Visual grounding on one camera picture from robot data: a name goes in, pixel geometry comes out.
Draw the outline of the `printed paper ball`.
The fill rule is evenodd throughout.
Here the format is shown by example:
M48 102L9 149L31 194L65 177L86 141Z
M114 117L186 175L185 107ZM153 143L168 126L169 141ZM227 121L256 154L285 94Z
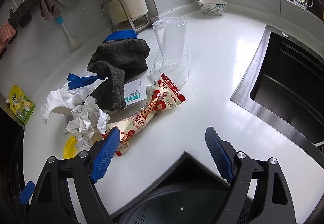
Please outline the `printed paper ball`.
M94 133L101 136L106 134L106 125L110 116L102 111L96 103L84 103L72 110L72 120L66 129L77 140L75 147L78 151L88 151L94 144Z

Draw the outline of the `blue plastic strip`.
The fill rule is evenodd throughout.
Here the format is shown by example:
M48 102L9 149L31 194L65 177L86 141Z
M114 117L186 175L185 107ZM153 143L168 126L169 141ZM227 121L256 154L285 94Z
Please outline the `blue plastic strip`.
M77 76L75 74L70 73L68 75L68 87L70 90L74 90L80 87L85 87L88 85L93 84L94 82L96 82L97 80L105 80L106 77L105 76L101 76L99 74L96 74L94 76L84 76L84 77L80 77Z

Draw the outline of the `white LOVE cardboard package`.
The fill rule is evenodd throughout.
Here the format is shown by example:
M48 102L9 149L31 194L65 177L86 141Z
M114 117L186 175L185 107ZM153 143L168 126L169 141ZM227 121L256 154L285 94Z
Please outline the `white LOVE cardboard package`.
M147 100L147 88L152 87L150 80L145 77L124 85L125 107Z

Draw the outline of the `red white snack wrapper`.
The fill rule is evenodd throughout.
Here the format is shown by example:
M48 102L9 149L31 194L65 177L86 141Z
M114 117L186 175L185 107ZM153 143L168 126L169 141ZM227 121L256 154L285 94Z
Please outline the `red white snack wrapper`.
M173 109L186 100L173 81L161 74L147 104L132 116L122 119L118 122L109 123L106 131L117 127L120 131L120 142L116 149L116 154L120 157L129 149L131 138L144 129L147 124L158 112Z

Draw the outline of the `clear plastic cup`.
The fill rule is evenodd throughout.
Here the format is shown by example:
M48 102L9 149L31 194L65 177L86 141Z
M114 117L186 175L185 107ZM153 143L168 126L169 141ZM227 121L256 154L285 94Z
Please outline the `clear plastic cup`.
M153 23L158 51L150 71L156 81L165 74L176 86L184 85L189 78L187 51L187 22L182 17L167 17Z

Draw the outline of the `black kitchen sink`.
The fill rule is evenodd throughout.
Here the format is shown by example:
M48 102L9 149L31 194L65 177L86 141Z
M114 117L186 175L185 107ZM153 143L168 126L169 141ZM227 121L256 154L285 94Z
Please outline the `black kitchen sink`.
M323 165L323 58L270 25L231 101Z

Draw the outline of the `yellow plastic lid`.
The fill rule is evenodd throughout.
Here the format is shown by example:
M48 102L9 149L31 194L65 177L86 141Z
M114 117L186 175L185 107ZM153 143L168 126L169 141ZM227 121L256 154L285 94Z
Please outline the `yellow plastic lid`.
M75 155L77 154L76 144L76 137L71 135L63 148L63 159L70 159L75 157Z

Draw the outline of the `yellow green refill pouch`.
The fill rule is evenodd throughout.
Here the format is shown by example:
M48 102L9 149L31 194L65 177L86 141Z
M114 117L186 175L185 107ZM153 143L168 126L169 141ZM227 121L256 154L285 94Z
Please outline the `yellow green refill pouch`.
M24 125L28 123L36 107L17 85L13 85L9 92L8 104L10 110Z

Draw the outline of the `crumpled white tissue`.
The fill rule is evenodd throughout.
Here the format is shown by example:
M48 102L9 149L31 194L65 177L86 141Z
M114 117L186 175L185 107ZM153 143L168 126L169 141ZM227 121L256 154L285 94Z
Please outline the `crumpled white tissue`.
M52 113L70 115L71 111L84 102L88 95L87 89L70 90L68 85L56 91L51 91L41 108L42 121L46 124Z

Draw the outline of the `blue white bottle brush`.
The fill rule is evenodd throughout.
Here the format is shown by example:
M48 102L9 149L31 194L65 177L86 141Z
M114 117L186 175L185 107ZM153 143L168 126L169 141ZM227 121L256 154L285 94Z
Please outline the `blue white bottle brush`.
M63 32L64 32L66 38L67 38L68 46L69 46L70 48L72 48L72 49L76 49L76 48L78 47L78 42L77 42L77 40L76 40L73 36L71 36L71 35L69 34L69 32L68 32L68 30L67 30L67 28L66 28L66 26L65 26L65 24L64 24L64 19L63 19L63 17L62 17L62 16L59 16L59 17L57 17L57 18L55 19L55 21L56 21L56 23L57 23L58 25L61 26L61 28L62 28L62 30L63 30Z

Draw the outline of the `dark grey towel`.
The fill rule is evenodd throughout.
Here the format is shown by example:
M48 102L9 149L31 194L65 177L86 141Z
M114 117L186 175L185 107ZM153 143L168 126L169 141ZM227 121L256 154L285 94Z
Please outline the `dark grey towel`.
M101 110L120 112L125 108L124 84L148 69L149 52L142 39L110 40L97 47L87 71L106 78L91 93Z

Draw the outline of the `mauve hanging cloth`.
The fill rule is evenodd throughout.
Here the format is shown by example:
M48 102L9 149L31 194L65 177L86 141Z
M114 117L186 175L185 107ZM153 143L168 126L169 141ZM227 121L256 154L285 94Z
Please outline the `mauve hanging cloth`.
M60 9L55 6L53 0L39 0L39 5L44 20L55 20L60 16Z

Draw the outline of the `blue strip behind towel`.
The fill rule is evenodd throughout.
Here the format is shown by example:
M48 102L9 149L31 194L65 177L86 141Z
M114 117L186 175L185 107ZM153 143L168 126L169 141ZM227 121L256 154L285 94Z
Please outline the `blue strip behind towel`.
M103 41L103 43L107 43L108 41L125 40L125 39L138 39L138 37L134 30L120 30L108 35Z

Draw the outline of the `metal cutting board rack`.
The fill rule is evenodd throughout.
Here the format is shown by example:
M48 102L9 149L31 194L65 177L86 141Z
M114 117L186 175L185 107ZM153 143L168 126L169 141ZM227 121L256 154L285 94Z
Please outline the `metal cutting board rack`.
M109 9L109 5L112 2L117 2L122 10L122 20L117 24L113 23L112 10ZM138 34L145 29L152 27L152 23L147 13L132 18L123 0L107 0L101 4L101 10L113 33L122 30L133 30Z

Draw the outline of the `white patterned ceramic bowl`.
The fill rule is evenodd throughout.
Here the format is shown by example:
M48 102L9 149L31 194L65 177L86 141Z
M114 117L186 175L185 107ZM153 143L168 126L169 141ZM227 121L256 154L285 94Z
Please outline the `white patterned ceramic bowl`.
M226 9L227 2L223 0L199 0L200 10L207 16L221 16Z

